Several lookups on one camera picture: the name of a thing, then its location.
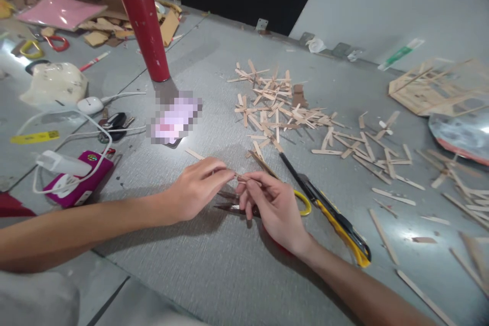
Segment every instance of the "pink paper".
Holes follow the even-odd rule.
[[[41,0],[32,8],[20,13],[20,21],[76,31],[86,20],[100,14],[106,5],[82,3],[77,0]]]

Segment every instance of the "forearm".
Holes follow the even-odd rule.
[[[63,263],[124,233],[154,226],[154,197],[55,211],[0,230],[0,269],[32,273]],[[168,222],[172,224],[171,215]]]
[[[365,325],[435,325],[391,289],[315,240],[297,256],[323,278]]]

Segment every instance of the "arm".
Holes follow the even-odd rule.
[[[258,205],[270,236],[321,276],[365,325],[435,325],[398,294],[318,244],[302,224],[290,185],[264,172],[245,176],[252,179],[236,189],[240,208],[251,213]]]
[[[44,271],[119,235],[191,220],[233,177],[223,162],[207,158],[185,168],[162,193],[51,212],[1,229],[0,270]]]

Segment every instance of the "gray table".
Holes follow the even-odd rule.
[[[402,143],[408,144],[412,152],[434,148],[425,120],[386,96],[393,75],[368,63],[351,64],[311,55],[291,40],[262,37],[249,27],[243,30],[239,23],[209,16],[168,52],[173,80],[154,84],[144,72],[124,89],[192,90],[195,96],[203,98],[203,117],[176,149],[151,145],[144,134],[131,134],[116,144],[116,168],[93,200],[116,200],[165,189],[184,167],[195,163],[184,152],[186,147],[204,156],[219,157],[238,172],[257,170],[254,161],[245,159],[246,150],[252,146],[246,135],[253,130],[244,129],[241,117],[233,111],[237,93],[252,95],[250,85],[225,82],[235,77],[236,61],[245,67],[248,59],[254,61],[257,69],[273,69],[279,64],[279,75],[290,69],[293,83],[308,81],[305,97],[310,106],[328,107],[328,113],[337,111],[337,120],[353,127],[345,132],[358,134],[358,115],[364,111],[369,111],[365,117],[366,130],[373,131],[378,129],[378,117],[385,121],[392,112],[400,110],[394,135],[384,140],[386,144],[400,153]],[[145,103],[128,97],[114,101],[111,108],[136,116],[134,125],[138,126],[147,114]],[[80,131],[91,129],[84,126]],[[420,191],[398,181],[387,186],[353,159],[310,153],[320,146],[324,134],[323,128],[288,131],[282,135],[281,144],[296,169],[307,173],[366,237],[373,263],[365,272],[442,324],[396,275],[368,215],[367,209],[373,208],[397,253],[400,268],[455,323],[488,322],[485,296],[448,251],[455,247],[468,258],[457,231],[470,236],[487,236],[487,232],[465,218],[439,191],[429,188],[438,172],[413,153],[414,164],[399,167],[398,173],[427,190]],[[376,155],[383,156],[377,146],[372,147]],[[82,150],[101,148],[95,139],[82,139],[65,145],[61,152],[76,155]],[[295,184],[274,148],[267,147],[263,153],[283,180]],[[487,176],[484,179],[461,176],[470,187],[487,188]],[[46,175],[43,179],[48,182],[50,177]],[[42,212],[49,204],[29,192],[31,184],[29,175],[11,193],[27,207]],[[383,200],[399,214],[396,220],[375,204],[372,198],[378,196],[371,191],[372,187],[404,194],[418,206]],[[444,183],[440,190],[455,195],[449,183]],[[420,215],[436,215],[452,225],[426,221]],[[318,210],[314,208],[303,221],[320,243],[352,262],[348,249]],[[410,238],[415,236],[434,237],[438,244],[413,243]],[[128,234],[104,243],[96,251],[210,324],[354,322],[318,276],[271,243],[259,221],[248,226],[242,219],[211,205],[193,221]]]

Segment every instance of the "red thermos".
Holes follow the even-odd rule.
[[[165,46],[159,30],[154,0],[122,0],[141,49],[149,76],[154,82],[170,78]]]

